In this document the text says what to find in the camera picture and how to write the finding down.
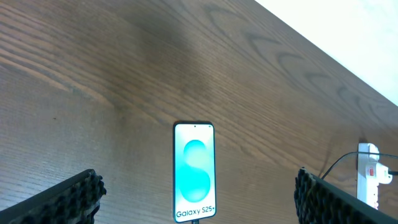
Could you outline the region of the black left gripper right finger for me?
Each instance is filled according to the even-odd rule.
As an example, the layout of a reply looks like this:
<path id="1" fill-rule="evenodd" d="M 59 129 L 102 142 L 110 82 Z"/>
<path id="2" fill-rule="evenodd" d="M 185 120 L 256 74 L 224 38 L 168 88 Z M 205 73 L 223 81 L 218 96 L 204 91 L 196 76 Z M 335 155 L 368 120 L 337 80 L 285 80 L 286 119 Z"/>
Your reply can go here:
<path id="1" fill-rule="evenodd" d="M 397 224 L 350 194 L 301 168 L 295 178 L 294 202 L 300 224 Z"/>

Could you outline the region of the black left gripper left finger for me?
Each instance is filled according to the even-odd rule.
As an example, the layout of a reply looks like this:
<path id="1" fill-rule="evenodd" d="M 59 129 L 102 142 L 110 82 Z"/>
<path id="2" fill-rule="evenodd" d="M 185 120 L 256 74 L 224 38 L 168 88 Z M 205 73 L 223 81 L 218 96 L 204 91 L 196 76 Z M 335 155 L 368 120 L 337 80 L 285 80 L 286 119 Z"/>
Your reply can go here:
<path id="1" fill-rule="evenodd" d="M 87 169 L 43 192 L 1 211 L 3 224 L 94 224 L 103 177 Z"/>

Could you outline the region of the blue Galaxy smartphone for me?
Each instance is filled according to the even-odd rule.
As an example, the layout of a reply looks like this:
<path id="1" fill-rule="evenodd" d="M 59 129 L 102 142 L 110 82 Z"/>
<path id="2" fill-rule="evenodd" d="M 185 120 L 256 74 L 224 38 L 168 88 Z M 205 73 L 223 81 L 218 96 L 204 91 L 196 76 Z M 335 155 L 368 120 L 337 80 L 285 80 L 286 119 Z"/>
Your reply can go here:
<path id="1" fill-rule="evenodd" d="M 217 213 L 215 128 L 209 121 L 173 125 L 173 218 L 198 223 Z"/>

